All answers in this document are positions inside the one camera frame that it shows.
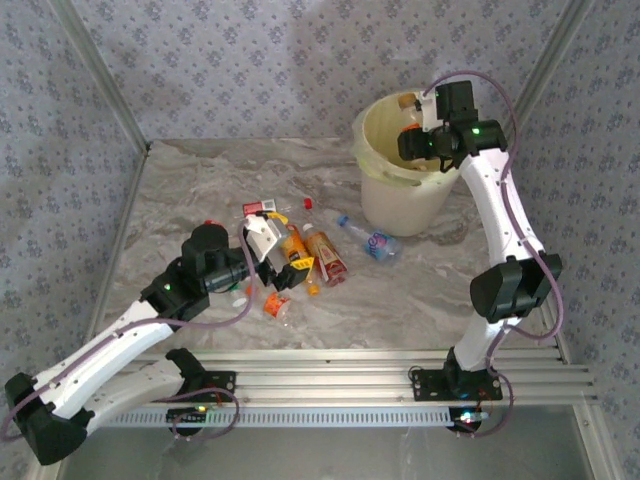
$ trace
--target plastic bucket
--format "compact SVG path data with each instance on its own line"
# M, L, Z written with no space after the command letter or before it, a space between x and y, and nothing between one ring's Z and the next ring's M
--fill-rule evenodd
M426 171L408 168L398 154L398 135L405 121L397 97L388 95L362 111L353 123L352 153L362 171L361 202L364 216L376 228L408 237L423 232L438 214L459 171L439 170L438 160L424 162ZM432 128L436 118L435 97L423 104Z

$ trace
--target marble surface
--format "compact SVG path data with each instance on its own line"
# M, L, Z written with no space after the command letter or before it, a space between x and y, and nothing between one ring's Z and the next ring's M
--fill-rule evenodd
M155 351L178 346L193 350L450 347L475 315L469 282L488 266L484 231L469 191L458 181L431 227L403 239L402 258L389 267L366 256L335 224L337 212L364 221L359 180L360 171L343 140L155 142L98 330L164 271L180 254L191 230L204 220L216 220L235 232L243 203L275 198L279 206L293 206L288 212L291 221L303 223L309 218L301 208L302 198L309 196L315 202L311 219L340 251L350 269L348 281L323 288L315 298L309 298L303 287L288 291L293 299L291 325L254 308L229 328L204 333L183 328ZM211 307L198 321L234 316L238 310L232 303L229 294L212 294ZM539 314L523 325L530 331L543 330ZM513 335L506 342L535 346Z

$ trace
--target patterned wallpaper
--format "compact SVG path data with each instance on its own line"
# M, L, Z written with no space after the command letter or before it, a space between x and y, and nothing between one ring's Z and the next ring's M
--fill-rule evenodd
M565 260L566 336L640 478L640 5L597 2L526 128L516 176Z
M460 68L515 98L566 0L74 3L153 139L348 136L376 99Z
M0 15L0 383L78 348L139 154L45 0ZM0 395L0 414L6 412ZM0 478L27 447L0 445Z

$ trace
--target cable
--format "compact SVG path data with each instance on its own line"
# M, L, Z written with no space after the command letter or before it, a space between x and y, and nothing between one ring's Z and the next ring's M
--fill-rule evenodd
M553 277L553 274L551 273L551 270L549 270L549 267L547 267L547 264L544 263L544 260L542 260L538 252L535 251L535 249L531 246L529 241L526 239L526 235L524 234L524 232L522 231L522 227L520 227L520 224L518 223L518 219L516 218L516 215L513 211L513 207L511 206L511 201L509 200L509 193L507 191L507 180L509 179L508 177L511 173L511 167L513 165L513 161L515 160L515 157L518 153L518 149L520 147L520 128L518 126L518 119L516 116L515 108L506 90L502 87L502 85L500 85L496 80L491 78L486 73L477 72L475 70L459 70L456 72L448 73L438 78L436 81L434 81L431 85L429 85L425 89L424 94L426 95L427 93L429 93L436 85L443 82L444 80L447 80L451 77L460 76L460 75L471 75L471 76L479 77L479 78L482 78L483 80L486 80L491 85L493 85L496 88L496 90L498 90L498 92L504 99L505 103L507 104L507 108L509 109L509 116L513 124L514 141L513 141L512 147L509 149L509 159L507 160L507 163L505 164L502 170L502 173L500 175L500 193L502 195L502 202L504 203L507 216L509 217L509 221L511 222L513 229L516 231L518 239L520 240L522 245L525 247L527 252L536 261L536 263L544 273L545 277L551 284L551 290L553 291L553 296L556 299L556 304L558 308L558 318L556 320L555 325L549 332L543 335L534 335L515 325L508 325L505 321L502 326L502 329L500 330L498 335L496 335L496 337L493 339L493 342L491 342L491 345L489 346L489 349L487 350L487 354L485 356L486 368L490 375L502 380L504 384L507 386L507 389L509 390L509 406L507 408L507 412L504 414L500 422L494 427L492 427L491 429L481 433L463 434L470 437L480 438L480 437L486 437L488 435L491 435L493 433L500 431L509 421L509 418L511 417L511 413L513 410L513 403L515 401L515 397L513 395L513 386L511 385L511 382L509 382L509 380L504 374L498 372L492 366L493 355L498 349L500 342L506 335L506 330L507 329L513 330L530 340L536 340L538 342L551 338L560 331L560 329L562 328L562 324L564 323L564 302L562 300L562 292L560 291L560 287L558 286L556 279Z
M413 373L414 370L422 370L422 367L420 365L414 365L412 367L409 367L409 370L407 371L407 377L409 377L409 381L413 384L413 377L411 376L411 374Z
M216 395L219 393L222 393L224 395L226 395L227 397L229 397L231 399L231 401L235 404L236 406L236 411L233 415L233 419L231 420L231 423L229 425L227 425L225 428L223 428L222 430L218 430L217 432L213 432L211 434L205 435L205 434L200 434L196 437L188 437L185 435L180 435L178 433L178 424L180 423L180 421L186 417L187 415L189 415L189 412L185 412L182 413L180 415L178 415L176 418L173 419L172 425L171 425L171 431L173 432L174 436L176 439L182 439L182 440L186 440L186 441L191 441L191 439L196 439L198 441L204 441L204 440L213 440L214 438L219 438L223 435L226 435L227 433L229 433L231 430L234 429L234 427L236 426L236 424L238 423L238 420L240 420L240 402L238 401L238 398L231 393L229 390L226 390L224 388L218 388L218 387L208 387L208 388L202 388L200 390L196 390L194 392L189 392L189 393L183 393L181 395L174 395L173 397L167 397L167 398L162 398L160 400L157 400L158 402L175 402L177 400L184 400L186 398L191 398L195 395L200 395L203 393L215 393Z
M491 398L491 395L489 395L486 392L486 390L484 390L482 388L478 389L478 393L480 394L481 397L485 397L487 400L489 400L489 402L490 402L489 416L491 416L491 414L493 413L493 398ZM476 410L477 411L482 410L481 405L482 405L482 400L478 400L478 405L476 406Z
M257 290L254 287L254 282L255 282L254 277L256 274L256 270L253 266L251 251L249 250L249 246L247 245L247 242L244 239L244 226L245 226L245 222L242 222L238 225L238 238L240 239L240 246L242 248L242 252L244 253L245 260L247 261L247 266L249 267L249 282L252 288L251 288L251 293L249 294L249 301L245 305L244 309L238 315L231 318L230 320L226 320L224 322L218 322L218 323L194 323L194 322L185 322L182 320L175 320L172 318L146 318L144 320L137 320L135 322L129 323L128 325L125 325L124 327L116 330L113 333L113 335L109 335L108 337L105 337L104 339L102 339L102 341L96 343L93 347L91 347L85 353L80 355L77 359L71 362L64 370L62 370L62 372L60 372L58 375L53 377L49 381L49 383L47 383L46 385L43 385L39 389L27 395L20 402L18 402L2 420L2 427L0 430L0 440L2 442L7 443L7 442L14 442L22 438L22 435L14 435L14 436L8 435L11 421L15 418L18 412L22 410L25 407L25 405L29 404L31 401L35 400L36 398L40 397L43 393L51 389L53 385L59 384L66 376L68 376L79 365L85 362L89 357L94 355L96 352L98 352L99 350L104 348L106 345L111 343L113 340L115 340L116 338L119 338L122 334L128 332L129 330L142 327L144 325L150 325L153 323L165 323L167 325L196 328L199 330L210 330L210 329L212 330L216 328L228 327L242 320L251 310L251 307L253 306L253 302L255 299L255 291Z

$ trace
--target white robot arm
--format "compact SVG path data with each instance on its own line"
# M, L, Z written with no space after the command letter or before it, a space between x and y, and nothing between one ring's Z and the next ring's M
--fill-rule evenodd
M210 376L184 349L169 352L165 360L135 374L110 380L206 309L209 293L243 280L251 271L277 290L304 281L308 265L291 262L276 272L268 258L289 235L283 222L286 218L276 213L249 215L239 230L245 245L238 248L229 248L223 227L196 227L182 244L182 255L105 331L58 365L35 376L18 373L5 384L12 415L3 429L13 418L40 463L48 465L72 453L113 416L206 386L203 382Z
M551 290L549 280L529 248L537 252L556 279L562 262L558 255L544 252L533 232L511 173L505 172L509 154L502 128L495 120L478 120L471 82L443 84L436 88L435 100L442 126L403 131L398 137L400 157L406 161L438 158L441 172L451 168L460 170L482 219L490 268L471 282L471 302L477 316L462 339L450 349L443 370L411 372L414 398L479 401L484 391L491 392L493 399L501 399L501 389L495 387L494 377L487 371L487 355L494 340L504 337L507 326L517 325L542 304ZM416 108L420 110L425 101L432 99L421 94L420 100L416 99ZM423 125L431 125L430 120L425 118ZM505 206L503 187L513 218ZM514 222L519 225L527 246L519 238Z

